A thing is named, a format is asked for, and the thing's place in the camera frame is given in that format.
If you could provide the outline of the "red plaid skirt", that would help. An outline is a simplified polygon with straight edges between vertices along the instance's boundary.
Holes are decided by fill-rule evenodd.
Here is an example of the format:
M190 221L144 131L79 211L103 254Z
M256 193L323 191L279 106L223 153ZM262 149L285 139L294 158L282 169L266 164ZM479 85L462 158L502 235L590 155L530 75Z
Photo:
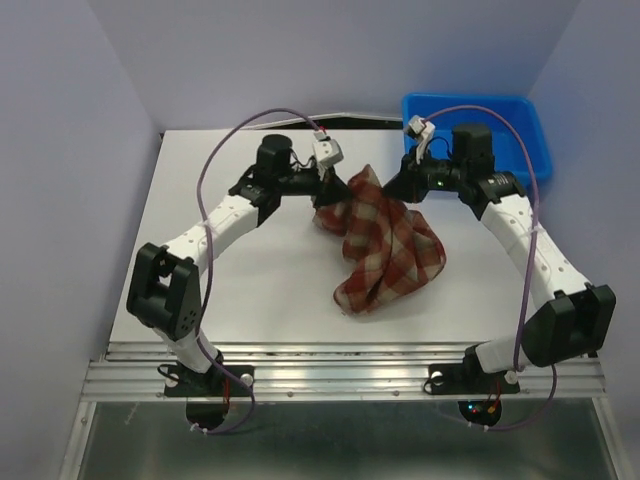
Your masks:
M342 239L350 275L333 292L346 315L369 314L435 280L447 255L423 214L390 199L371 165L347 183L352 197L316 209L313 222Z

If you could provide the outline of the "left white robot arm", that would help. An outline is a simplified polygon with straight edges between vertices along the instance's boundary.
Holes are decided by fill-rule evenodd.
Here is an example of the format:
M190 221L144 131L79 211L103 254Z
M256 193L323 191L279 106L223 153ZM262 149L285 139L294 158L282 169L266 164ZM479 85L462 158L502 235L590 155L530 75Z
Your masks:
M126 309L170 348L199 393L222 384L222 355L201 328L214 261L261 226L285 196L307 196L314 207L347 200L350 190L335 171L343 158L339 143L322 130L314 134L306 164L296 161L289 137L269 134L255 162L200 222L162 245L146 243L138 250Z

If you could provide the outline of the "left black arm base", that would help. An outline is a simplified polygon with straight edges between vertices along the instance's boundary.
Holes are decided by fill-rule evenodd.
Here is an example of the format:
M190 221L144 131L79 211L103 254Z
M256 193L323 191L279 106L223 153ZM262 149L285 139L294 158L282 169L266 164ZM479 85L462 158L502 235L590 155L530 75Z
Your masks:
M156 368L164 380L163 395L185 399L185 417L192 431L204 435L224 435L239 429L255 407L252 365L211 367L206 373L194 372L179 362L162 363ZM233 400L248 399L247 412L230 420Z

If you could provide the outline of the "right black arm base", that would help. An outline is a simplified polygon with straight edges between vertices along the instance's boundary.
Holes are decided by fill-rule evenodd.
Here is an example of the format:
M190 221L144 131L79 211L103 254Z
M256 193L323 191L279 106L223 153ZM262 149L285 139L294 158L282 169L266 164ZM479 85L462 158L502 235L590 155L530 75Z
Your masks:
M469 372L462 364L440 363L429 366L422 390L431 396L457 396L458 409L465 421L489 429L502 415L502 397L520 392L517 380L506 372Z

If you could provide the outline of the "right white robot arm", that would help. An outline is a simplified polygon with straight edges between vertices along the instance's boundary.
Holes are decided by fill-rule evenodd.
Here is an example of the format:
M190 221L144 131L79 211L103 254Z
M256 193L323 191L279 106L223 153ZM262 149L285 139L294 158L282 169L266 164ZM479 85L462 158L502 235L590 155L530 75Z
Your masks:
M546 367L600 350L616 306L607 285L580 273L539 222L525 188L495 168L492 133L483 123L452 130L447 158L431 154L435 127L415 116L405 128L416 141L387 182L385 193L419 203L431 191L454 192L490 231L524 280L522 312L514 335L478 344L460 366L463 384L482 390L496 373L530 365Z

